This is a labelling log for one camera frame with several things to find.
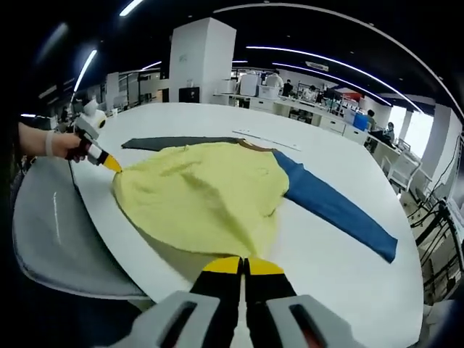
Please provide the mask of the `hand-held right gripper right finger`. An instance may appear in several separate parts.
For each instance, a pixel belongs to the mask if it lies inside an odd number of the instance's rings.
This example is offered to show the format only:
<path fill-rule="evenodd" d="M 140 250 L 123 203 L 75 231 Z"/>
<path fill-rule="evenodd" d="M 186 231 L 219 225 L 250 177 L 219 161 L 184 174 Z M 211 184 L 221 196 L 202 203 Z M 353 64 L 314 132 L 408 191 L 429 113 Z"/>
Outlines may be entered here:
<path fill-rule="evenodd" d="M 244 261 L 246 324 L 254 347 L 358 347 L 351 325 L 310 295 L 298 295 L 276 264 Z"/>

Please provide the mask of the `person's left hand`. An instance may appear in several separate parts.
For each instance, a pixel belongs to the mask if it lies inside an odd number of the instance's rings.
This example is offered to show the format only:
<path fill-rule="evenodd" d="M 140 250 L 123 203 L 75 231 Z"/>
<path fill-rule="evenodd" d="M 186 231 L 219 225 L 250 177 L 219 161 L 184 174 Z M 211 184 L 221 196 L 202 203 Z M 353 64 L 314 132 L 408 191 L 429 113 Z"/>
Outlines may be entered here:
<path fill-rule="evenodd" d="M 78 150 L 80 138 L 71 133 L 47 132 L 45 138 L 45 154 L 47 157 L 59 157 L 79 162 L 84 158 Z"/>

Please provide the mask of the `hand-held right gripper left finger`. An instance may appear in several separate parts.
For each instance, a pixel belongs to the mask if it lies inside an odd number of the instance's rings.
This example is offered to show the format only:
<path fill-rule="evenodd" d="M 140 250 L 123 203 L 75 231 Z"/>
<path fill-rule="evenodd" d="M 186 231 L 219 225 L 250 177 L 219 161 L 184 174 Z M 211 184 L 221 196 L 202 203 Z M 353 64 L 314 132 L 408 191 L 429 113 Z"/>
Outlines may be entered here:
<path fill-rule="evenodd" d="M 190 291 L 176 291 L 140 315 L 122 347 L 229 347 L 238 323 L 241 258 L 206 265 Z"/>

